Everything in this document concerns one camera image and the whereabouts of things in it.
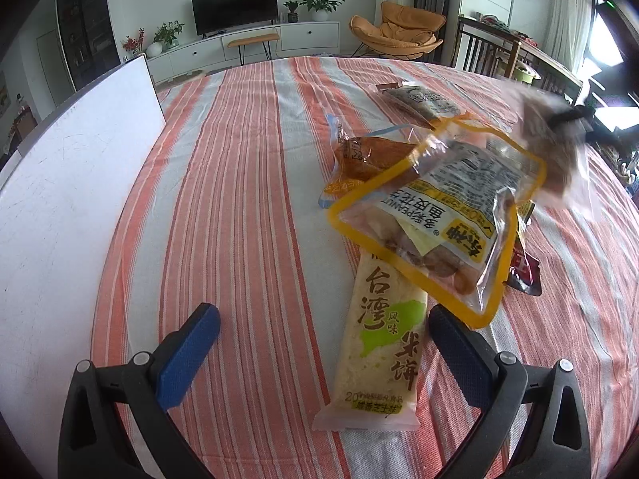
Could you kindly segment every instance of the green plant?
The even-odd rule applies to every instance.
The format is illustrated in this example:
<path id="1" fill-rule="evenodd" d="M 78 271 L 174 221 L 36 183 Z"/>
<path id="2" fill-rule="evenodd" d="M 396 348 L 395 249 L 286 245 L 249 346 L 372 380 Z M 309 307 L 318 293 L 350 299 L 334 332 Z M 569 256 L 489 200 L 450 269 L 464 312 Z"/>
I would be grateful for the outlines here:
<path id="1" fill-rule="evenodd" d="M 299 2 L 288 0 L 287 2 L 284 3 L 284 7 L 288 7 L 288 12 L 293 13 L 295 12 L 295 10 L 297 10 L 297 6 L 299 4 L 300 4 Z"/>
<path id="2" fill-rule="evenodd" d="M 302 0 L 302 5 L 305 5 L 309 10 L 328 10 L 332 12 L 344 3 L 344 0 Z"/>
<path id="3" fill-rule="evenodd" d="M 178 20 L 162 23 L 162 27 L 158 28 L 158 31 L 153 37 L 153 41 L 159 41 L 160 43 L 170 45 L 173 41 L 175 41 L 177 35 L 182 32 L 182 27 L 184 27 L 184 23 L 180 23 Z"/>

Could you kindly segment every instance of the striped tablecloth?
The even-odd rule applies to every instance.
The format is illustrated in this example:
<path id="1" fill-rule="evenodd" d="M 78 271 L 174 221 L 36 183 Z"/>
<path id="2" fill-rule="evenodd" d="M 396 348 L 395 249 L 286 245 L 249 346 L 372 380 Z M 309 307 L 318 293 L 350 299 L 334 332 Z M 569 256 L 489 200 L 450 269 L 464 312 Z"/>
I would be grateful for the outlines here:
<path id="1" fill-rule="evenodd" d="M 333 163 L 325 114 L 355 132 L 406 122 L 373 87 L 402 79 L 497 127 L 516 120 L 494 79 L 390 60 L 257 63 L 160 95 L 167 125 L 114 233 L 92 358 L 123 363 L 154 349 L 200 302 L 216 304 L 220 338 L 171 412 L 216 477 L 430 478 L 477 416 L 427 342 L 419 431 L 311 431 L 330 398 L 358 260 L 317 205 Z M 589 156 L 600 222 L 537 208 L 526 241 L 541 260 L 543 294 L 508 289 L 483 333 L 524 363 L 573 361 L 593 476 L 603 478 L 639 416 L 639 215 L 603 161 Z M 491 476 L 522 428 L 520 416 Z"/>

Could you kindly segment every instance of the blue gripper pad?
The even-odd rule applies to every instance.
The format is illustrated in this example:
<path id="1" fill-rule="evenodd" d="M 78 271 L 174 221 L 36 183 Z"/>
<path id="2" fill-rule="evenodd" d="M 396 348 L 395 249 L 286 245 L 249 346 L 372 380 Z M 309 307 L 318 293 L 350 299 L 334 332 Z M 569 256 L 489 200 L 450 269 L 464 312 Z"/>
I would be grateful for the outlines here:
<path id="1" fill-rule="evenodd" d="M 158 375 L 155 397 L 164 411 L 182 402 L 220 333 L 220 312 L 210 305 Z"/>
<path id="2" fill-rule="evenodd" d="M 450 315 L 442 305 L 435 306 L 428 316 L 430 335 L 466 402 L 471 407 L 487 409 L 493 401 L 492 373 Z"/>

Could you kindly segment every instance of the orange armchair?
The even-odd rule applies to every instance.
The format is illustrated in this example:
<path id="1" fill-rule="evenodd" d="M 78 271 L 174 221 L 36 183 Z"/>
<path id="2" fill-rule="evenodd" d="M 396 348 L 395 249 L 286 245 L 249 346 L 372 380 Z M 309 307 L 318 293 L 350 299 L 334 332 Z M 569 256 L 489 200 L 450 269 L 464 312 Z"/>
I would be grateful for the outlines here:
<path id="1" fill-rule="evenodd" d="M 351 18 L 349 28 L 362 45 L 375 52 L 410 60 L 432 52 L 443 43 L 443 40 L 437 40 L 435 33 L 444 23 L 446 17 L 441 14 L 382 2 L 379 27 L 356 15 Z"/>

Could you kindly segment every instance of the white vase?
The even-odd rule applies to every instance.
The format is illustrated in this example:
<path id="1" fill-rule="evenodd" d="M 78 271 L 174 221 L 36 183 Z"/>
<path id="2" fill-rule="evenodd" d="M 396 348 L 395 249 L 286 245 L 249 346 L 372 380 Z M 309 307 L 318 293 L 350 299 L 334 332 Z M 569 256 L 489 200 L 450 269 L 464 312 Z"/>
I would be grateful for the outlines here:
<path id="1" fill-rule="evenodd" d="M 159 41 L 156 41 L 155 43 L 151 43 L 146 48 L 146 55 L 148 57 L 155 57 L 157 55 L 160 55 L 161 53 L 162 53 L 162 43 L 160 43 Z"/>
<path id="2" fill-rule="evenodd" d="M 328 20 L 328 10 L 320 9 L 311 12 L 311 19 L 314 22 L 325 22 Z"/>

